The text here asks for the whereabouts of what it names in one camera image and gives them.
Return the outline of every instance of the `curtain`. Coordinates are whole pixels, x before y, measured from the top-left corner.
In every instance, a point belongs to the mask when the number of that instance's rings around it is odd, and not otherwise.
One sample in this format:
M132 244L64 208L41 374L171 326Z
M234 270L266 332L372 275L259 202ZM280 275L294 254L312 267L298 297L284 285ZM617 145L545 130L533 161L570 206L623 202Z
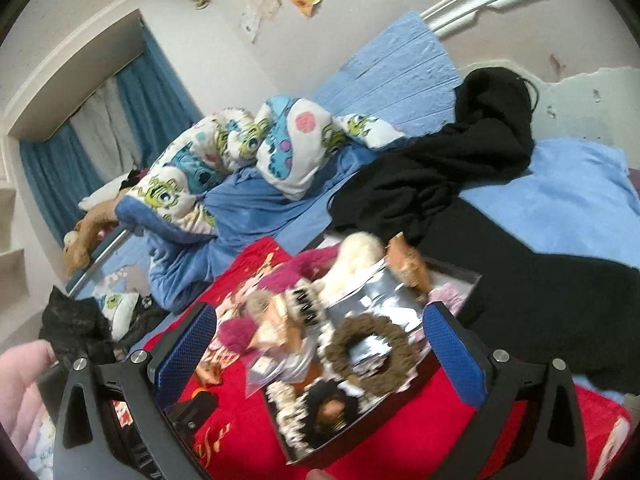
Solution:
M82 218L78 202L104 184L69 122L44 142L20 141L31 192L56 241Z
M110 182L139 165L140 152L113 77L84 102L69 123L102 181Z
M44 142L20 142L20 158L54 238L82 217L78 203L133 167L148 168L167 145L202 118L156 40L85 101Z
M116 76L120 101L148 168L168 144L202 118L151 34L145 52Z

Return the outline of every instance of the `plastic bag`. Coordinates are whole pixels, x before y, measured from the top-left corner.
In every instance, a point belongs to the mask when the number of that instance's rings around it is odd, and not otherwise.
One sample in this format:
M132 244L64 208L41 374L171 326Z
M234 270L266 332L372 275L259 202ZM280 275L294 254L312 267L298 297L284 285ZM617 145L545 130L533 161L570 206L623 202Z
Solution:
M301 383L316 355L318 337L308 333L297 354L287 354L282 348L256 352L245 361L247 368L245 395L252 396L273 381Z

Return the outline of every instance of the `blue bed sheet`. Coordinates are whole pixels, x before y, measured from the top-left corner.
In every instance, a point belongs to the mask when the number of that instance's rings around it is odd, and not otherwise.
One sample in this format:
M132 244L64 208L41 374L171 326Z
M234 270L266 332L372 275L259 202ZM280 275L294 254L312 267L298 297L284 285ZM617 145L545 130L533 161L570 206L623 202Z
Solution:
M539 253L640 268L640 202L624 153L578 139L536 143L529 170L460 196Z
M348 176L374 158L375 153L367 148L345 147L322 168L305 197L296 202L283 197L256 168L231 175L204 197L207 209L216 212L216 238L185 246L153 233L147 235L152 254L152 294L167 310L178 312L222 274L247 245L267 235L277 237L285 229L288 232L283 248L301 250L328 225L329 197ZM312 209L305 217L308 222L298 221L295 229L288 229L316 202L324 212L320 219L314 216L319 211Z

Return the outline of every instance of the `stuffed toy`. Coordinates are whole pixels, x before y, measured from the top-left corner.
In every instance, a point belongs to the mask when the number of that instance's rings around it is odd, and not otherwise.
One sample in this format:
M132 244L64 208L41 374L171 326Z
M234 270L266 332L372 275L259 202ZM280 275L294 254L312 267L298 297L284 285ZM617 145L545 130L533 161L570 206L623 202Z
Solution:
M429 269L420 251L411 247L402 233L398 233L389 240L386 246L386 262L391 271L406 286L414 288L420 294L431 292Z
M90 209L81 219L73 231L65 236L65 248L62 251L62 263L67 278L71 278L78 269L85 269L91 263L91 251L98 245L98 233L105 224L118 222L114 210L120 199L126 195L129 188L120 190L116 198L100 202Z
M314 283L318 296L330 306L357 288L366 270L385 257L385 247L374 235L354 233L340 244L338 257L324 278Z

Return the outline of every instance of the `blue curtain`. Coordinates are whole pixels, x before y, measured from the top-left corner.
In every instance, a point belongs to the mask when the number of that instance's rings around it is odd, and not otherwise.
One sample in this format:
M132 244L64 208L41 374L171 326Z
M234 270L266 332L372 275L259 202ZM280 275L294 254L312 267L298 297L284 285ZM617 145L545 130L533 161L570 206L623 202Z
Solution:
M146 49L116 75L131 133L148 168L167 145L202 118L153 36Z
M145 51L116 74L117 95L139 150L139 167L148 168L167 145L202 118L153 36L142 28ZM93 130L80 132L83 140ZM44 142L20 142L20 158L38 208L54 238L83 213L78 203L105 183L67 121Z
M44 142L21 140L20 159L38 208L62 247L66 232L84 215L78 202L104 182L68 122Z

